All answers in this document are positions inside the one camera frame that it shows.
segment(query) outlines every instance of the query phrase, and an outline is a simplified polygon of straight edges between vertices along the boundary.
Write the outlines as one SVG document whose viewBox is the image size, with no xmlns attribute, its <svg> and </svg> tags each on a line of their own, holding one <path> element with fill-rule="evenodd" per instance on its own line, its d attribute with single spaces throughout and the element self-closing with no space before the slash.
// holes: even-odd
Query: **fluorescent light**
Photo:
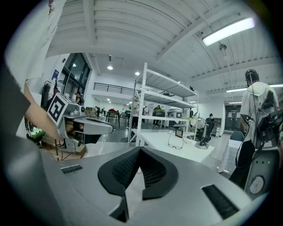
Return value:
<svg viewBox="0 0 283 226">
<path fill-rule="evenodd" d="M 235 89 L 235 90 L 226 90 L 227 93 L 231 92 L 237 92 L 237 91 L 245 91 L 247 88 L 242 88 L 242 89 Z"/>
<path fill-rule="evenodd" d="M 253 22 L 252 18 L 244 19 L 239 22 L 233 23 L 229 26 L 226 26 L 222 28 L 221 30 L 218 30 L 211 35 L 207 36 L 203 39 L 203 42 L 205 45 L 209 46 L 221 39 L 224 39 L 232 34 L 241 32 L 243 30 L 247 30 L 249 28 L 254 27 L 255 24 Z"/>
<path fill-rule="evenodd" d="M 283 87 L 283 84 L 277 84 L 277 85 L 269 85 L 270 87 L 273 88 L 278 88 L 278 87 Z"/>
</svg>

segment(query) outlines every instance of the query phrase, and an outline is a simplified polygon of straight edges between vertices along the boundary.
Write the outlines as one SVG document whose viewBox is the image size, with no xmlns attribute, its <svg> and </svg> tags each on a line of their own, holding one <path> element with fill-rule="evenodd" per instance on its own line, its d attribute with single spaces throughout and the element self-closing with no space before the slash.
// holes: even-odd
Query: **person's arm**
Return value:
<svg viewBox="0 0 283 226">
<path fill-rule="evenodd" d="M 47 115 L 47 112 L 35 102 L 27 87 L 27 84 L 25 84 L 23 94 L 31 103 L 30 107 L 28 108 L 25 114 L 25 118 L 28 119 L 36 127 L 41 128 L 49 136 L 57 140 L 62 140 L 57 131 L 56 124 Z"/>
<path fill-rule="evenodd" d="M 250 116 L 250 111 L 249 111 L 249 98 L 250 98 L 250 93 L 244 93 L 243 98 L 242 98 L 242 106 L 240 110 L 240 115 L 248 115 Z M 249 125 L 245 122 L 245 120 L 241 117 L 241 124 L 245 128 L 245 131 L 249 129 Z"/>
</svg>

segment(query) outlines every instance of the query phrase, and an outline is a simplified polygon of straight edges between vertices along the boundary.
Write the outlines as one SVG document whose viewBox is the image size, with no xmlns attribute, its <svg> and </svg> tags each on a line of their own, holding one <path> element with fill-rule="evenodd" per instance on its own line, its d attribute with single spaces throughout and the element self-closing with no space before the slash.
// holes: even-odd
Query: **eyeglasses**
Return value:
<svg viewBox="0 0 283 226">
<path fill-rule="evenodd" d="M 169 144 L 169 140 L 170 140 L 171 135 L 172 135 L 172 133 L 170 134 L 169 139 L 168 139 L 168 146 L 169 146 L 169 147 L 174 147 L 174 148 L 176 148 L 177 150 L 181 150 L 181 149 L 183 148 L 183 145 L 184 145 L 184 138 L 182 138 L 182 139 L 183 139 L 182 147 L 178 147 L 178 146 L 174 146 L 174 145 L 172 145 L 172 144 Z"/>
</svg>

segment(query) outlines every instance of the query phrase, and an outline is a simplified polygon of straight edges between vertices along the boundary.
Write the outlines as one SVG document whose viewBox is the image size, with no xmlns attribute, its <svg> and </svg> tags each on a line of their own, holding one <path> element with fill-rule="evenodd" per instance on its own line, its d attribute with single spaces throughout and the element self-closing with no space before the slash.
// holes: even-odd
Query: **gray floor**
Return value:
<svg viewBox="0 0 283 226">
<path fill-rule="evenodd" d="M 115 127 L 113 133 L 108 135 L 102 135 L 96 144 L 87 144 L 86 157 L 96 156 L 100 154 L 107 154 L 113 151 L 118 151 L 127 148 L 127 142 L 122 142 L 123 138 L 128 137 L 128 126 L 125 120 L 120 121 L 120 128 L 115 124 L 115 120 L 111 120 L 110 123 Z M 167 129 L 154 127 L 152 124 L 141 125 L 142 129 Z M 209 145 L 214 146 L 215 149 L 203 160 L 203 164 L 208 166 L 211 170 L 217 171 L 217 167 L 220 166 L 222 155 L 227 148 L 230 134 L 223 134 L 221 137 L 211 137 Z M 226 178 L 229 178 L 227 174 L 221 174 Z M 137 173 L 132 183 L 126 190 L 126 200 L 129 210 L 129 217 L 131 217 L 134 212 L 138 209 L 139 204 L 142 202 L 142 191 L 145 189 L 145 184 L 143 180 L 142 173 Z"/>
</svg>

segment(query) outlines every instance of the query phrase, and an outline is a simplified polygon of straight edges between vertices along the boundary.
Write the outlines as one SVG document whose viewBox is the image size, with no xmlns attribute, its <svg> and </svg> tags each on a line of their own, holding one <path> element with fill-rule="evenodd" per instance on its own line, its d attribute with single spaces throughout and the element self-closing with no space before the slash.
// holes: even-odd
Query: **white metal shelving unit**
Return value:
<svg viewBox="0 0 283 226">
<path fill-rule="evenodd" d="M 137 84 L 141 84 L 140 94 L 138 93 L 136 89 Z M 185 101 L 176 99 L 174 97 L 165 96 L 165 95 L 162 95 L 160 93 L 157 93 L 157 92 L 154 92 L 148 89 L 157 89 L 157 90 L 165 91 L 165 92 L 174 94 L 176 96 L 179 96 L 182 99 L 184 99 L 185 97 L 197 96 L 197 103 L 196 105 L 193 105 Z M 136 97 L 140 100 L 140 109 L 139 109 L 138 115 L 133 113 L 134 99 Z M 168 106 L 182 108 L 182 109 L 196 108 L 197 111 L 199 111 L 199 95 L 196 92 L 192 91 L 190 88 L 187 88 L 183 84 L 171 78 L 168 78 L 160 73 L 147 69 L 147 63 L 145 63 L 143 75 L 138 76 L 134 84 L 134 93 L 133 93 L 133 100 L 132 100 L 132 106 L 131 106 L 131 116 L 130 116 L 129 135 L 128 135 L 128 147 L 130 146 L 131 141 L 135 137 L 137 137 L 136 146 L 139 146 L 140 140 L 141 140 L 140 132 L 141 132 L 142 119 L 157 119 L 157 120 L 163 120 L 163 121 L 185 121 L 187 123 L 186 127 L 188 130 L 189 120 L 187 119 L 142 115 L 144 101 L 168 105 Z M 131 139 L 130 135 L 132 132 L 131 125 L 132 125 L 133 116 L 138 116 L 138 128 L 137 130 L 134 130 L 136 133 L 135 133 L 135 136 Z M 197 125 L 195 127 L 195 132 L 194 132 L 194 140 L 196 136 L 196 131 L 197 131 Z"/>
</svg>

